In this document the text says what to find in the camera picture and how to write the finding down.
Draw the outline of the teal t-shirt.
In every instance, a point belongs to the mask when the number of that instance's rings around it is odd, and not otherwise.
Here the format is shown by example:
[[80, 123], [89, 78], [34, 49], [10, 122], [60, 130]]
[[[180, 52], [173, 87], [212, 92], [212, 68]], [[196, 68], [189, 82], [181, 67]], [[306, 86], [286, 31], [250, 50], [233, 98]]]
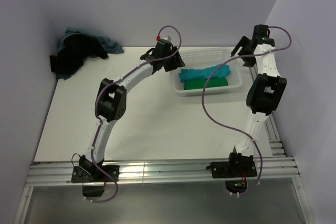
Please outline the teal t-shirt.
[[[194, 80], [207, 80], [215, 70], [217, 70], [221, 65], [216, 65], [204, 69], [182, 69], [178, 74], [181, 82], [194, 81]], [[231, 74], [231, 69], [228, 65], [222, 66], [215, 74], [212, 79], [226, 78]]]

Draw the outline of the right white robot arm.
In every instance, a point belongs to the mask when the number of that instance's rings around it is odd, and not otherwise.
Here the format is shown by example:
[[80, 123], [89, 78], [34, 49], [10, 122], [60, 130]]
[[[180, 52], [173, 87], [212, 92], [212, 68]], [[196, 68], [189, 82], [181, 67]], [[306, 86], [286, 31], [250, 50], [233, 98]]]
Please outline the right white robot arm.
[[287, 85], [280, 76], [275, 61], [275, 41], [270, 38], [267, 25], [256, 25], [252, 38], [242, 37], [231, 53], [241, 56], [244, 67], [257, 67], [257, 75], [246, 98], [250, 109], [243, 139], [229, 155], [227, 170], [230, 177], [256, 176], [254, 150], [256, 141], [266, 120], [276, 110]]

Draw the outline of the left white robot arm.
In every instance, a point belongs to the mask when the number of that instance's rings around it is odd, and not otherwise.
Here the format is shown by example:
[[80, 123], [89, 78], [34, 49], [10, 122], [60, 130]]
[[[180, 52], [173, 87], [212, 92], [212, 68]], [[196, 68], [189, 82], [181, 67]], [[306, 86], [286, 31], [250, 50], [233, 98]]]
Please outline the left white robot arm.
[[87, 152], [79, 157], [79, 164], [73, 168], [73, 183], [103, 181], [106, 174], [117, 180], [116, 168], [107, 166], [103, 171], [106, 146], [112, 129], [121, 119], [127, 108], [127, 94], [145, 78], [164, 69], [166, 72], [185, 66], [177, 46], [173, 46], [170, 36], [157, 36], [154, 48], [140, 57], [130, 72], [116, 80], [103, 79], [95, 102], [95, 116], [98, 119], [97, 131]]

